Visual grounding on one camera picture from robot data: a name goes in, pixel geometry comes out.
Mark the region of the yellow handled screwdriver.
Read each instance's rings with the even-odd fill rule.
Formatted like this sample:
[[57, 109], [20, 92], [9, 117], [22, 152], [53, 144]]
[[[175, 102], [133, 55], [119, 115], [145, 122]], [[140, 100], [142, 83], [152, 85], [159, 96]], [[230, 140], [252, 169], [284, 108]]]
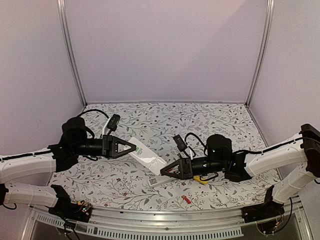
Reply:
[[200, 184], [202, 184], [202, 185], [207, 185], [207, 184], [208, 184], [207, 181], [201, 180], [201, 178], [200, 178], [199, 176], [194, 176], [193, 179], [194, 179], [196, 182], [198, 182], [198, 183], [200, 183]]

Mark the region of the white remote with green buttons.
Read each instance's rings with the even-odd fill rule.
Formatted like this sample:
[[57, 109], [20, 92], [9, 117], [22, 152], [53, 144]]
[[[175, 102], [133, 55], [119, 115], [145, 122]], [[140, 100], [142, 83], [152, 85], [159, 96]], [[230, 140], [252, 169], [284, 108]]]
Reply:
[[135, 151], [130, 152], [129, 155], [153, 174], [160, 176], [161, 169], [167, 166], [167, 162], [137, 138], [132, 137], [129, 142], [136, 146]]

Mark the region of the narrow white remote control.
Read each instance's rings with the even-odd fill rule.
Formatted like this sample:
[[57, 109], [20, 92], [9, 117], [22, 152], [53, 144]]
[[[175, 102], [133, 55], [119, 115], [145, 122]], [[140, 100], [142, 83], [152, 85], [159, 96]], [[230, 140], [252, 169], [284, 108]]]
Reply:
[[166, 176], [166, 175], [164, 175], [164, 176], [156, 175], [156, 176], [148, 179], [147, 182], [148, 182], [148, 185], [151, 188], [155, 188], [155, 187], [167, 184], [167, 183], [171, 182], [172, 180], [174, 180], [173, 177], [169, 177], [169, 176]]

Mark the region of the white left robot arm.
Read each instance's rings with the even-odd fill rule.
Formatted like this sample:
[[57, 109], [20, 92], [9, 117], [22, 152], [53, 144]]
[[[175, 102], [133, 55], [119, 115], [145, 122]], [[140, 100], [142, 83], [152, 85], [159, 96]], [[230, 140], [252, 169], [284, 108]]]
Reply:
[[82, 117], [72, 117], [62, 125], [57, 144], [40, 151], [0, 158], [0, 203], [42, 205], [55, 209], [63, 216], [74, 213], [70, 197], [59, 185], [35, 186], [14, 183], [13, 180], [41, 173], [59, 173], [77, 165], [82, 157], [117, 159], [136, 150], [136, 145], [110, 133], [96, 138]]

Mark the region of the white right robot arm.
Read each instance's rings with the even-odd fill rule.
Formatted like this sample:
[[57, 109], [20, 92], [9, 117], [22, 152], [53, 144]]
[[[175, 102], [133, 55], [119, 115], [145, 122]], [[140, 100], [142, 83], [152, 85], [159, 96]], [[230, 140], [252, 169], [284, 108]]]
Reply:
[[180, 158], [160, 170], [162, 176], [180, 180], [224, 172], [225, 179], [242, 182], [260, 173], [290, 164], [298, 164], [277, 183], [271, 198], [259, 206], [262, 218], [269, 218], [292, 195], [320, 176], [320, 132], [306, 123], [291, 138], [260, 151], [232, 150], [232, 141], [220, 134], [208, 137], [204, 157]]

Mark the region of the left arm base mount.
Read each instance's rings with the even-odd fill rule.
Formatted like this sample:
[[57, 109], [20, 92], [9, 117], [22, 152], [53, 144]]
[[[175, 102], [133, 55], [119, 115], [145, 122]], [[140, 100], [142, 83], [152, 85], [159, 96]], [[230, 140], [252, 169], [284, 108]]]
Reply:
[[62, 220], [74, 220], [88, 223], [92, 214], [92, 204], [84, 200], [78, 203], [59, 199], [54, 207], [48, 207], [48, 213]]

